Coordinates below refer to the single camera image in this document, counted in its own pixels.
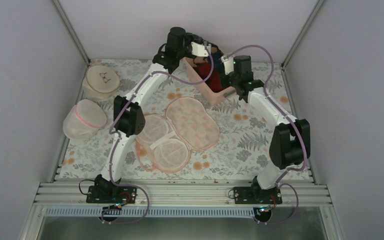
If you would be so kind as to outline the navy blue bra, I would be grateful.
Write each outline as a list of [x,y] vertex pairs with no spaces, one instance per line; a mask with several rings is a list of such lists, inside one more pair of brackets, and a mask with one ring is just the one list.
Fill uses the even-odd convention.
[[211,47],[211,56],[213,59],[213,65],[214,70],[221,74],[225,72],[224,64],[221,61],[221,57],[224,55],[224,53],[220,50],[218,46],[212,46]]

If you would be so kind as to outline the floral peach mesh laundry bag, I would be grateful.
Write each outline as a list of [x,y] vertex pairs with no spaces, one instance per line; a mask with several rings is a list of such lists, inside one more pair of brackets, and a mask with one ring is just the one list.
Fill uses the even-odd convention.
[[193,152],[209,149],[219,137],[220,127],[203,104],[192,97],[181,97],[167,106],[164,115],[145,115],[135,147],[145,171],[173,174],[189,163]]

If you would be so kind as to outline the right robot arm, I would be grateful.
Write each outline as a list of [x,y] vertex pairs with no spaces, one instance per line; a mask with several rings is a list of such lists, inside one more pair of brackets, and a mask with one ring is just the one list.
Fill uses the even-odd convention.
[[245,101],[272,126],[269,142],[269,162],[252,180],[250,195],[254,202],[264,203],[275,195],[280,181],[290,172],[307,168],[311,154],[310,123],[289,113],[270,95],[269,79],[254,77],[249,55],[224,55],[220,59],[224,73],[220,80],[223,86],[235,89],[240,100]]

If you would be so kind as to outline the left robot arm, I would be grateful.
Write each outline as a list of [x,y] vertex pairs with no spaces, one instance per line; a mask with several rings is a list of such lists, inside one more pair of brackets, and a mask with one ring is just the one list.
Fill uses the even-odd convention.
[[113,136],[111,152],[94,186],[104,201],[111,203],[119,197],[121,179],[119,165],[126,157],[130,145],[144,129],[146,120],[142,110],[149,97],[168,78],[190,85],[191,82],[173,75],[183,58],[209,58],[213,63],[213,45],[202,37],[186,32],[182,27],[172,27],[140,82],[125,96],[117,96],[113,103],[113,123],[109,134]]

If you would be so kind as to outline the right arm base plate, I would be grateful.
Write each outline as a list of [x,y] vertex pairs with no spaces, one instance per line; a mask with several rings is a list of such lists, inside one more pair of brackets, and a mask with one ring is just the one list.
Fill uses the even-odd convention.
[[236,205],[277,205],[282,204],[282,194],[279,188],[259,189],[251,186],[236,186],[227,193]]

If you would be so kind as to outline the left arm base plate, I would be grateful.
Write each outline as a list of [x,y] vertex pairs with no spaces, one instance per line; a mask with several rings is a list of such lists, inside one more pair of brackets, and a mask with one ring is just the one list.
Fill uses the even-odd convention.
[[134,204],[137,188],[132,186],[115,187],[112,190],[90,186],[86,196],[88,204]]

